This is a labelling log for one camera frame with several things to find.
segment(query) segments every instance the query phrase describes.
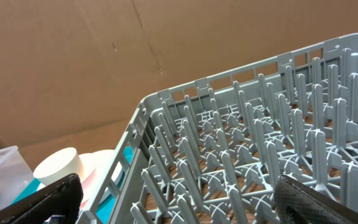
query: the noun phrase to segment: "cardboard wall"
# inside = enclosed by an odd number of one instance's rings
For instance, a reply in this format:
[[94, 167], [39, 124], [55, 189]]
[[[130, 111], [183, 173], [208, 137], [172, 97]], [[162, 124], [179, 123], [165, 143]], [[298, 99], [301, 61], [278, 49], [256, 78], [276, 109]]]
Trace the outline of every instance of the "cardboard wall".
[[0, 140], [127, 120], [155, 91], [353, 32], [350, 0], [0, 0]]

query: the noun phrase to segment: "white cup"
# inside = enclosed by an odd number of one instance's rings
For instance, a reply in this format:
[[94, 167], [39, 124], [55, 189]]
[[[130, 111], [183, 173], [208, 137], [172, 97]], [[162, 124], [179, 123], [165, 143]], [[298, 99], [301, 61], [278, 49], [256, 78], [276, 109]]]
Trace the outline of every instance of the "white cup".
[[71, 173], [78, 174], [81, 180], [84, 178], [84, 168], [77, 150], [68, 147], [44, 159], [35, 168], [33, 175], [46, 186]]

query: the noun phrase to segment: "dish rack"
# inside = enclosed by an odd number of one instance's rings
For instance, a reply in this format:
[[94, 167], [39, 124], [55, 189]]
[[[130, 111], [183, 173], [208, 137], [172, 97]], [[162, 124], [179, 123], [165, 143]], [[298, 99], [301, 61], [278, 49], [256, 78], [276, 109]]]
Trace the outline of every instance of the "dish rack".
[[[273, 74], [257, 73], [270, 64]], [[253, 80], [235, 81], [248, 70]], [[227, 77], [230, 86], [211, 88]], [[173, 97], [189, 88], [196, 95]], [[109, 178], [118, 163], [121, 189]], [[358, 212], [358, 33], [146, 96], [77, 223], [101, 223], [106, 187], [116, 199], [109, 223], [280, 223], [280, 174]]]

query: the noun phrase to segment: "clear plastic container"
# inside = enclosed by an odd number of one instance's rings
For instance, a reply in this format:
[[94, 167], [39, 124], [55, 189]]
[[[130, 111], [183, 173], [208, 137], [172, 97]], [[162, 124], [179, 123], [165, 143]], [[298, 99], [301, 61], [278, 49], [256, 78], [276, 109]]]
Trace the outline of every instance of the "clear plastic container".
[[9, 206], [33, 179], [17, 146], [0, 149], [0, 210]]

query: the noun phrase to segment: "black textured object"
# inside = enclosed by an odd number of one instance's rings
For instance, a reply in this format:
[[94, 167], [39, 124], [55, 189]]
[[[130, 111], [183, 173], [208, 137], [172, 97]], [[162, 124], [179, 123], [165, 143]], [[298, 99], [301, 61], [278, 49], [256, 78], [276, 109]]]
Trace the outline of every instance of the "black textured object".
[[281, 175], [274, 190], [281, 223], [358, 223], [358, 213], [289, 176]]
[[83, 191], [77, 174], [69, 174], [36, 193], [0, 210], [0, 223], [41, 224], [52, 215], [58, 224], [74, 224], [78, 218]]

